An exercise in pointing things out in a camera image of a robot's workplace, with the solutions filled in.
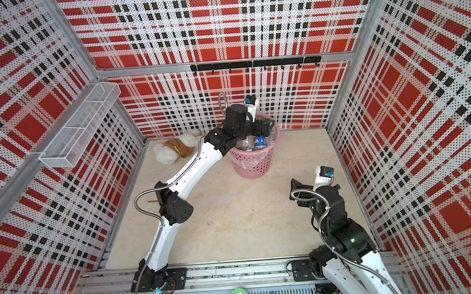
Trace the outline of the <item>pepsi label clear bottle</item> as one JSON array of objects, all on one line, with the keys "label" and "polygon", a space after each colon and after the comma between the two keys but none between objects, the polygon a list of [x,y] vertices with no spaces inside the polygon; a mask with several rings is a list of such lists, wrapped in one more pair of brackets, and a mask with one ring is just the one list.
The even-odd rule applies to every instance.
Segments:
[{"label": "pepsi label clear bottle", "polygon": [[255,136],[253,138],[254,140],[254,147],[253,149],[255,151],[262,150],[268,146],[267,139],[266,137],[263,136]]}]

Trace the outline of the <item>clear bottle pink label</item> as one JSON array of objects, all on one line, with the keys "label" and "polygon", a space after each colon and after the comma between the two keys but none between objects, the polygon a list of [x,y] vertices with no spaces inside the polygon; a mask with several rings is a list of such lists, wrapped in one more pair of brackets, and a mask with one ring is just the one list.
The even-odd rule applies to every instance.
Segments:
[{"label": "clear bottle pink label", "polygon": [[239,140],[236,143],[236,148],[241,151],[253,151],[254,149],[254,139],[251,136],[248,136],[247,138],[243,140]]}]

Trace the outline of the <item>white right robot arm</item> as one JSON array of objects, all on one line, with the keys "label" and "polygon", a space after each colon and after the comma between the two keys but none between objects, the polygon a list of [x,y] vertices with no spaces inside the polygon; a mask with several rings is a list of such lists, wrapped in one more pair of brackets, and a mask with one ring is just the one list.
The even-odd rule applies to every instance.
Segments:
[{"label": "white right robot arm", "polygon": [[367,231],[349,218],[334,178],[318,177],[314,186],[293,179],[290,199],[309,208],[322,246],[309,254],[310,270],[341,294],[403,294],[390,276]]}]

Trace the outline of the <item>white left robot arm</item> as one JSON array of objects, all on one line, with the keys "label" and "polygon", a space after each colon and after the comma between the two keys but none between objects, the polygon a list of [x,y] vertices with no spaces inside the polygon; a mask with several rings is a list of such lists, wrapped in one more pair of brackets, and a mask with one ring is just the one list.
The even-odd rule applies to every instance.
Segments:
[{"label": "white left robot arm", "polygon": [[246,105],[234,104],[225,111],[221,126],[198,141],[198,152],[167,182],[158,182],[153,189],[140,193],[134,207],[142,214],[159,220],[159,228],[146,257],[134,275],[131,292],[138,294],[161,289],[168,281],[169,254],[177,233],[192,215],[194,208],[187,199],[199,180],[236,147],[238,141],[271,135],[275,121],[256,118]]}]

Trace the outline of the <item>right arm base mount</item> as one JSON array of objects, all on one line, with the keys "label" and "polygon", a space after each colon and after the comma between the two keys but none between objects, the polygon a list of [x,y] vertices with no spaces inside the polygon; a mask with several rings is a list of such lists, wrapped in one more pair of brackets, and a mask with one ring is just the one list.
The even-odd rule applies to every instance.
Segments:
[{"label": "right arm base mount", "polygon": [[[323,281],[326,278],[322,269],[334,257],[332,251],[322,245],[311,251],[308,258],[287,262],[286,272],[295,282]],[[315,286],[315,294],[341,294],[341,291],[332,283],[321,283]]]}]

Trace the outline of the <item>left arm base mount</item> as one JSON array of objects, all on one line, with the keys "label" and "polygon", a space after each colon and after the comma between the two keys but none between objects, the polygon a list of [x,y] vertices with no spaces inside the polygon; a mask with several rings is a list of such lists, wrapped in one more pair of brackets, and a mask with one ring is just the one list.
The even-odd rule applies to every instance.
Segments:
[{"label": "left arm base mount", "polygon": [[173,294],[185,289],[187,268],[163,269],[154,271],[142,259],[134,274],[131,292],[133,294]]}]

